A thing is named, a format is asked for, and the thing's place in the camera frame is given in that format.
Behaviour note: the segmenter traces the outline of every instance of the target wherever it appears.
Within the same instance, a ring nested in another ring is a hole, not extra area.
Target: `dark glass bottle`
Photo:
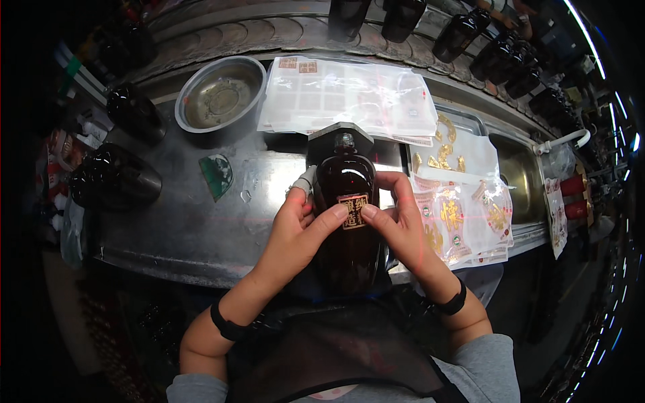
[[[372,0],[332,0],[329,7],[328,37],[352,42],[361,30]]]
[[[534,114],[544,116],[550,104],[555,102],[556,94],[557,91],[553,88],[545,88],[528,102],[528,106]]]
[[[123,83],[108,95],[108,116],[132,137],[151,146],[166,135],[166,122],[155,105],[132,83]]]
[[[451,63],[478,35],[477,22],[470,14],[457,14],[435,41],[432,53],[442,62]]]
[[[81,207],[124,212],[146,206],[161,194],[161,176],[124,148],[105,143],[88,152],[72,172],[72,199]]]
[[[480,81],[487,80],[495,67],[504,65],[510,60],[513,50],[508,44],[508,35],[499,34],[490,41],[470,64],[470,72]]]
[[[481,35],[490,25],[490,12],[476,7],[469,13],[477,23],[477,35]]]
[[[540,70],[525,67],[523,73],[517,74],[506,83],[506,92],[513,99],[518,99],[533,91],[540,85]]]
[[[99,60],[108,71],[117,78],[125,76],[130,64],[128,50],[106,32],[96,31],[94,40],[100,43]]]
[[[350,211],[347,221],[327,237],[317,254],[318,277],[336,295],[364,293],[374,282],[381,237],[362,220],[360,210],[368,203],[379,205],[375,174],[374,165],[357,153],[349,133],[336,137],[335,155],[316,169],[316,210],[344,203]]]
[[[143,23],[126,21],[121,37],[134,68],[150,64],[159,54],[152,34]]]
[[[514,43],[511,46],[510,57],[493,65],[488,77],[491,83],[500,85],[519,74],[524,66],[524,55],[522,54],[522,45]]]
[[[381,35],[391,42],[402,43],[414,31],[426,11],[426,0],[399,0],[388,6]]]

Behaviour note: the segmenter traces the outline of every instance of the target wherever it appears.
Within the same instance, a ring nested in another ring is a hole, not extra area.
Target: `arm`
[[[408,177],[401,172],[377,172],[376,181],[380,188],[394,192],[397,207],[382,211],[372,205],[363,206],[363,219],[386,239],[397,258],[419,280],[428,298],[445,304],[459,294],[461,284],[425,242],[421,213]],[[442,315],[441,320],[451,332],[454,349],[493,333],[484,306],[470,290],[466,290],[464,307],[452,316]]]
[[[247,326],[313,258],[318,247],[347,218],[336,204],[315,220],[304,190],[292,188],[273,221],[268,244],[253,270],[219,302],[222,318]],[[179,348],[180,372],[206,373],[226,382],[226,353],[233,342],[219,333],[205,310],[190,324]]]
[[[477,7],[483,8],[484,10],[490,10],[491,3],[485,1],[485,0],[477,0],[475,2],[477,4]],[[497,10],[492,10],[490,12],[490,16],[493,17],[494,19],[500,21],[502,24],[506,26],[508,29],[515,28],[517,25],[515,22],[508,16],[500,13]]]

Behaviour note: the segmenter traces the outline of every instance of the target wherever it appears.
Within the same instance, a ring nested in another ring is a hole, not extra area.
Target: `gold label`
[[[361,217],[361,208],[368,203],[367,195],[340,196],[338,202],[347,206],[347,211],[349,212],[347,219],[342,224],[344,230],[352,230],[367,225]]]
[[[283,57],[280,59],[279,68],[297,68],[298,59],[295,57]]]
[[[315,61],[306,61],[300,63],[300,72],[301,73],[317,73],[318,64]]]

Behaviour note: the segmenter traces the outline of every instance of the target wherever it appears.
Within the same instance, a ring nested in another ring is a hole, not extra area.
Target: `bottle neck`
[[[336,149],[334,149],[333,152],[335,152],[337,155],[353,155],[353,154],[358,153],[358,151],[356,151],[354,146],[349,145],[349,144],[347,144],[347,145],[340,144],[340,145],[336,146]]]

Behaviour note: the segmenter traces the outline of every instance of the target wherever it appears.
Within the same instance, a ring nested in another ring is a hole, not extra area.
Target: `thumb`
[[[365,222],[377,230],[392,248],[397,248],[398,244],[404,239],[402,229],[396,222],[380,208],[365,204],[361,208],[361,216]]]
[[[323,241],[347,219],[347,206],[335,204],[316,217],[300,235],[302,248],[314,248],[314,252]]]

